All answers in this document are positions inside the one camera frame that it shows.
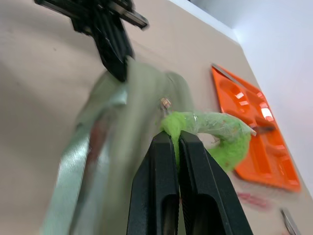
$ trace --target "light green fabric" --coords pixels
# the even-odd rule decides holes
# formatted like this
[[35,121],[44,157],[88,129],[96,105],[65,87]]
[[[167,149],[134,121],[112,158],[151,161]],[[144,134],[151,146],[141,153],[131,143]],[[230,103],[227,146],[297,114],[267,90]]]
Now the light green fabric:
[[[163,97],[172,102],[175,111],[193,110],[188,85],[176,73],[160,72],[128,58],[127,83],[120,83],[108,72],[100,77],[77,118],[77,129],[70,145],[62,155],[56,188],[43,225],[44,235],[68,235],[70,230],[75,235],[125,234],[132,180],[153,136],[160,132],[163,112],[159,107]],[[88,195],[87,202],[98,200],[94,202],[95,209],[84,209],[90,203],[81,205],[82,213],[75,223],[77,229],[71,228],[90,130],[99,117],[114,107],[118,107],[118,111],[112,140],[105,144],[100,154],[107,151],[108,155],[105,166],[99,168],[106,172],[100,182],[105,193],[95,198],[92,196],[96,192]]]
[[208,152],[224,171],[233,170],[245,158],[251,138],[249,126],[236,117],[221,113],[173,112],[162,121],[161,128],[172,138],[178,168],[181,131],[218,137],[220,144]]

